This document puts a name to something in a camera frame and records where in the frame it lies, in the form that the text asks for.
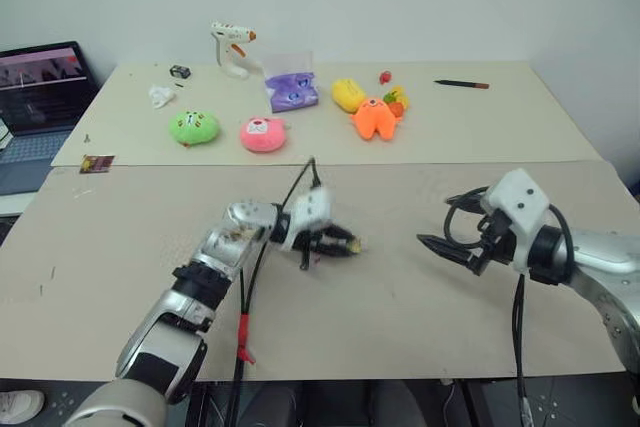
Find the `beige tabletop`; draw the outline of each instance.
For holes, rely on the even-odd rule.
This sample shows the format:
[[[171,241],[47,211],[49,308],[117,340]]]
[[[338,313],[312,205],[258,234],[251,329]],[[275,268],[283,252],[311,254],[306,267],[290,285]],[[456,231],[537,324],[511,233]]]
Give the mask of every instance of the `beige tabletop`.
[[[325,164],[554,162],[597,160],[597,152],[525,62],[413,62],[317,64],[320,104],[278,115],[290,129],[285,146],[253,154],[239,141],[241,125],[270,115],[264,81],[224,75],[217,65],[191,65],[178,81],[167,64],[120,65],[55,158],[55,166],[80,165],[84,154],[116,155],[115,165],[302,164],[310,155]],[[381,71],[393,82],[379,85]],[[390,85],[411,101],[391,142],[358,137],[349,116],[333,103],[331,83],[355,79],[367,94],[382,96]],[[449,87],[436,79],[486,82],[488,90]],[[151,85],[177,93],[154,110]],[[186,110],[217,116],[220,136],[189,149],[169,135],[169,121]]]
[[[608,164],[524,166],[572,227],[640,234],[638,205]],[[249,339],[257,363],[247,378],[513,376],[516,274],[492,264],[475,277],[415,235],[441,232],[445,197],[515,167],[321,165],[335,220],[366,249],[308,272],[297,255],[271,249],[257,282]],[[128,336],[226,205],[281,201],[297,171],[55,169],[0,249],[0,377],[112,378]],[[462,215],[454,234],[470,236],[476,223]],[[237,287],[206,336],[201,378],[232,377]],[[622,368],[596,311],[567,288],[529,282],[524,325],[526,375]]]

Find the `pink plush toy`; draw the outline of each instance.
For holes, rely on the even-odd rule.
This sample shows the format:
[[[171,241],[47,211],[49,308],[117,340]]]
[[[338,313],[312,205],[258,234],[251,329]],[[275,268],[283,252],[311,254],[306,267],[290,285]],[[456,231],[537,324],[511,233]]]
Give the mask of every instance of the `pink plush toy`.
[[[251,117],[240,130],[240,142],[251,152],[272,152],[284,144],[284,120]]]

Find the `black cable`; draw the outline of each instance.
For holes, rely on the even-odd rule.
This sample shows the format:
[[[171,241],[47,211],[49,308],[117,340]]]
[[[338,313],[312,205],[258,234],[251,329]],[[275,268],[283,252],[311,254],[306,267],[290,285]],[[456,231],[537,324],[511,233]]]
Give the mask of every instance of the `black cable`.
[[[318,171],[316,170],[316,159],[311,157],[307,163],[302,167],[302,170],[296,177],[296,180],[291,185],[289,192],[285,196],[282,201],[281,208],[284,209],[287,202],[291,198],[291,195],[295,191],[296,187],[300,183],[300,180],[304,176],[305,172],[311,167],[313,173],[313,181],[311,187],[318,187],[322,183],[320,181],[320,177],[318,176]],[[264,257],[265,250],[267,248],[267,243],[265,242],[258,253],[258,258],[256,259],[255,266],[253,268],[253,272],[251,273],[251,278],[249,280],[249,290],[245,296],[244,293],[244,274],[243,271],[240,271],[240,287],[242,289],[240,294],[240,312],[241,314],[248,314],[251,308],[251,299],[253,299],[253,292],[255,289],[256,279],[258,278],[258,272],[260,271],[260,267],[262,266],[262,259]],[[233,373],[233,383],[231,384],[231,392],[229,394],[229,402],[227,404],[227,412],[225,415],[225,423],[224,427],[235,427],[238,420],[238,411],[240,408],[240,394],[242,390],[242,378],[244,377],[244,361],[236,356],[236,364]]]
[[[567,248],[567,271],[572,272],[573,266],[575,265],[575,254],[573,250],[573,237],[571,236],[571,230],[569,229],[569,224],[567,223],[567,219],[564,218],[562,212],[553,204],[549,205],[549,210],[553,215],[558,219],[558,223],[560,224],[560,230],[562,231],[562,236],[564,237],[564,243]]]
[[[244,271],[240,269],[240,311],[244,312],[244,306],[247,303],[244,296]]]
[[[564,237],[567,249],[566,271],[571,273],[575,264],[575,254],[573,250],[573,237],[569,224],[562,212],[555,206],[549,205],[549,210],[556,217],[560,224],[560,230]],[[526,277],[520,274],[518,286],[513,296],[513,309],[511,311],[511,332],[513,335],[513,350],[516,358],[516,384],[518,390],[519,407],[520,407],[520,424],[525,426],[525,418],[529,415],[523,412],[524,399],[527,397],[527,390],[524,382],[524,373],[522,369],[522,334],[524,330],[524,286]]]
[[[524,285],[526,277],[520,274],[516,293],[513,296],[513,310],[511,315],[511,329],[513,333],[513,350],[516,357],[516,384],[518,389],[518,397],[524,399],[527,396],[527,390],[524,385],[524,373],[522,369],[522,331],[524,316]]]
[[[451,235],[451,221],[453,220],[453,215],[456,213],[456,210],[460,208],[460,206],[472,195],[481,194],[482,192],[486,192],[489,187],[478,187],[477,189],[470,190],[462,195],[460,195],[449,207],[449,211],[447,212],[447,216],[444,218],[444,237],[449,241],[450,244],[458,247],[460,249],[476,249],[478,247],[482,247],[482,241],[479,240],[477,242],[471,243],[462,243],[458,242]]]

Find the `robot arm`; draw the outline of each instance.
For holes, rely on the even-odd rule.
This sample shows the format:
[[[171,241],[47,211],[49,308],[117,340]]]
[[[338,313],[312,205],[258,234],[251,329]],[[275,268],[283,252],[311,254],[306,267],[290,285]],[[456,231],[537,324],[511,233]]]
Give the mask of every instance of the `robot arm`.
[[[127,342],[118,358],[117,379],[89,396],[67,425],[164,425],[166,404],[179,402],[189,392],[207,352],[201,334],[209,330],[251,251],[269,240],[283,250],[295,249],[300,246],[297,239],[317,239],[334,227],[324,187],[299,197],[290,212],[251,201],[230,205],[189,263],[174,270],[173,286]],[[308,242],[303,247],[307,256],[315,250]]]
[[[522,169],[447,203],[452,209],[446,238],[418,235],[424,245],[476,275],[495,260],[537,282],[568,285],[598,310],[625,368],[640,374],[640,238],[571,230],[571,256],[562,230],[545,225],[547,211],[557,209]],[[448,224],[456,208],[484,215],[480,241],[462,244],[451,237]]]

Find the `white wall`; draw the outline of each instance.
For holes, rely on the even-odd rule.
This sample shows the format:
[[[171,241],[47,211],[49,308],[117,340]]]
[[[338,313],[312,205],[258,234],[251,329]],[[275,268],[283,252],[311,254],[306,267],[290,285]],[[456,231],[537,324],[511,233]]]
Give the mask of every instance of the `white wall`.
[[[640,0],[0,0],[0,49],[75,39],[104,80],[126,60],[212,61],[214,19],[255,27],[258,54],[529,59],[622,179],[640,178]]]

